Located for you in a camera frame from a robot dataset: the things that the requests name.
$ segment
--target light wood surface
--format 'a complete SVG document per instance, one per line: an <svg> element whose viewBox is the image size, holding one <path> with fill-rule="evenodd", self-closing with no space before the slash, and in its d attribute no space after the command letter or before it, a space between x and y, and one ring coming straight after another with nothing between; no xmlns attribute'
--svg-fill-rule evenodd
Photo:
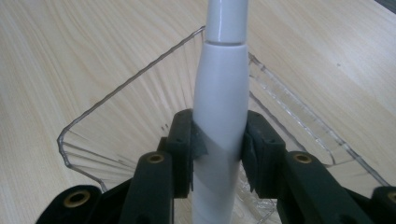
<svg viewBox="0 0 396 224"><path fill-rule="evenodd" d="M372 0L249 2L250 51L396 185L396 15ZM64 126L205 24L206 1L0 1L0 223L64 189Z"/></svg>

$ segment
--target white plastic tube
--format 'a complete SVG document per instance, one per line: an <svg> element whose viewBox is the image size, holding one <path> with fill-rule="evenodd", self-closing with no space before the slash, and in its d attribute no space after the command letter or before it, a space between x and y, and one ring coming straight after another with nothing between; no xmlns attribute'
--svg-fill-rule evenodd
<svg viewBox="0 0 396 224"><path fill-rule="evenodd" d="M209 1L193 108L207 149L194 161L194 224L231 221L248 116L247 14L247 0Z"/></svg>

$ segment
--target wood grain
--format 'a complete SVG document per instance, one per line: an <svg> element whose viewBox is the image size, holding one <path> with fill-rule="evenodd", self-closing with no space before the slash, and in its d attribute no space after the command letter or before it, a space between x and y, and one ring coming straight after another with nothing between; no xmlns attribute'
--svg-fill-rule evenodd
<svg viewBox="0 0 396 224"><path fill-rule="evenodd" d="M255 1L248 44L396 185L396 15L371 0ZM0 223L62 190L61 129L205 24L206 1L0 1Z"/></svg>

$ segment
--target clear plastic tray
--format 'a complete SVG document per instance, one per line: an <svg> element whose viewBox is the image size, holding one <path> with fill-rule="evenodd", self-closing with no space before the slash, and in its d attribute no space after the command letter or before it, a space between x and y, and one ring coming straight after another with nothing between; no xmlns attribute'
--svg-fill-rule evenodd
<svg viewBox="0 0 396 224"><path fill-rule="evenodd" d="M204 27L130 77L61 132L59 150L67 167L95 181L102 190L131 178L143 154L168 135L176 112L192 108ZM370 195L387 182L295 93L249 54L249 109L276 128L287 149L308 151L346 188ZM176 200L176 223L190 223L190 199ZM233 223L280 223L276 201L249 192L241 168Z"/></svg>

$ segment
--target black clamp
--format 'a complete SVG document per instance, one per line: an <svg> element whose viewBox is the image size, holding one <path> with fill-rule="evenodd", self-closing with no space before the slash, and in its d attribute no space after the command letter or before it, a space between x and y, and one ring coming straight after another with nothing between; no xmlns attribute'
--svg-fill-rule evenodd
<svg viewBox="0 0 396 224"><path fill-rule="evenodd" d="M139 159L134 178L103 194L93 186L67 189L37 223L173 223L174 199L192 188L199 134L192 110L178 112L157 151ZM288 152L259 113L248 112L241 159L251 190L277 199L282 223L396 223L395 187L377 188L371 199L344 189L314 156Z"/></svg>

